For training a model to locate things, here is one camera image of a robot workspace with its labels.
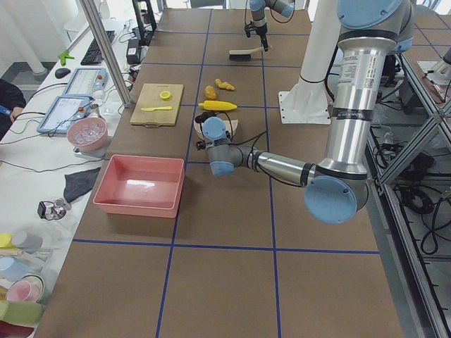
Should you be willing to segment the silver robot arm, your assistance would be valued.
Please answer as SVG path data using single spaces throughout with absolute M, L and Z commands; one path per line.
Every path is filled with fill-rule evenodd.
M 280 104 L 290 122 L 330 125 L 324 159 L 306 163 L 234 145 L 225 124 L 209 116 L 203 128 L 212 173 L 250 168 L 305 188 L 309 212 L 323 223 L 353 218 L 369 195 L 363 156 L 383 64 L 411 46 L 413 20 L 410 1 L 322 1 L 299 81 Z
M 268 29 L 265 10 L 275 11 L 283 17 L 291 19 L 295 11 L 295 1 L 254 0 L 249 1 L 249 9 L 252 19 L 248 23 L 245 22 L 245 34 L 250 37 L 251 32 L 256 32 L 261 40 L 261 46 L 267 52 L 269 46 L 266 38 Z

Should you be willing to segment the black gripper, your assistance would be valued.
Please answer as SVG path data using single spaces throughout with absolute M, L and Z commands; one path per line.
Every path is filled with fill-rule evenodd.
M 264 22 L 250 21 L 249 23 L 245 24 L 245 34 L 248 38 L 250 38 L 251 32 L 256 32 L 256 34 L 260 36 L 261 45 L 262 45 L 264 51 L 267 52 L 269 50 L 269 45 L 268 45 L 268 41 L 266 38 L 266 33 L 267 33 L 266 21 L 264 21 Z
M 217 111 L 204 111 L 202 114 L 197 115 L 194 119 L 196 123 L 204 123 L 207 119 L 216 117 L 218 115 Z

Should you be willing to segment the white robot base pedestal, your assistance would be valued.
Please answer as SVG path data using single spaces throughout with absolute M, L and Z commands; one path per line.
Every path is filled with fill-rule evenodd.
M 279 93 L 283 124 L 330 124 L 325 78 L 340 33 L 338 1 L 318 3 L 298 83 Z

